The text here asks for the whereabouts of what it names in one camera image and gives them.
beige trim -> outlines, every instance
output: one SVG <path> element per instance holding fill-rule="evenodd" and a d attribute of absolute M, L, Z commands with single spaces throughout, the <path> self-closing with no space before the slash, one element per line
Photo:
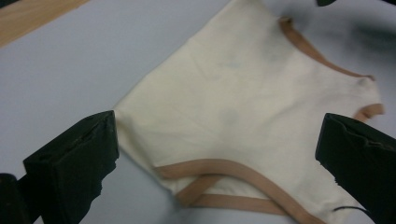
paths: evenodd
<path fill-rule="evenodd" d="M 181 190 L 176 195 L 176 198 L 183 206 L 189 206 L 197 201 L 205 190 L 212 187 L 222 178 L 223 175 L 201 175 L 186 188 Z"/>
<path fill-rule="evenodd" d="M 324 224 L 322 220 L 309 214 L 286 191 L 270 179 L 235 161 L 202 159 L 165 165 L 157 167 L 156 170 L 164 178 L 171 179 L 192 175 L 230 175 L 245 180 L 253 187 L 261 190 L 299 223 Z"/>
<path fill-rule="evenodd" d="M 357 74 L 351 71 L 348 71 L 342 67 L 339 67 L 329 61 L 318 52 L 314 46 L 312 46 L 309 41 L 307 41 L 298 31 L 293 28 L 293 23 L 291 18 L 283 17 L 279 19 L 279 25 L 285 37 L 302 53 L 306 54 L 310 58 L 315 61 L 322 63 L 330 67 L 331 69 L 352 76 L 352 77 L 369 77 L 372 80 L 375 80 L 372 76 L 364 76 L 361 74 Z"/>
<path fill-rule="evenodd" d="M 375 115 L 380 115 L 384 114 L 385 109 L 382 104 L 374 104 L 374 105 L 367 105 L 363 108 L 361 108 L 353 117 L 353 119 L 357 119 L 361 122 L 367 121 L 367 119 L 370 119 L 371 117 Z"/>
<path fill-rule="evenodd" d="M 21 0 L 0 9 L 0 48 L 89 0 Z"/>
<path fill-rule="evenodd" d="M 203 194 L 192 206 L 230 208 L 242 211 L 268 213 L 287 216 L 288 214 L 276 203 L 266 199 L 248 198 L 242 196 Z"/>

wooden edge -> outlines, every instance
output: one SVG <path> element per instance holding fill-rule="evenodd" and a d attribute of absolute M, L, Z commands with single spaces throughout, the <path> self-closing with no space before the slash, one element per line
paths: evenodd
<path fill-rule="evenodd" d="M 0 48 L 89 0 L 21 0 L 0 9 Z"/>

white garment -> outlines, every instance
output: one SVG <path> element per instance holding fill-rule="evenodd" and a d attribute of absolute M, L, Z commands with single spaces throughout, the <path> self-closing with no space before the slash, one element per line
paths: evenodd
<path fill-rule="evenodd" d="M 121 148 L 175 194 L 198 175 L 232 175 L 238 179 L 222 178 L 205 193 L 267 195 L 299 222 L 342 223 L 345 213 L 332 210 L 356 201 L 315 160 L 321 122 L 325 113 L 353 117 L 375 104 L 369 77 L 316 62 L 289 42 L 260 1 L 233 0 L 115 112 Z M 175 167 L 187 169 L 190 161 L 190 177 L 166 167 L 185 162 Z M 220 169 L 223 163 L 236 168 Z M 262 176 L 319 221 L 293 213 Z"/>

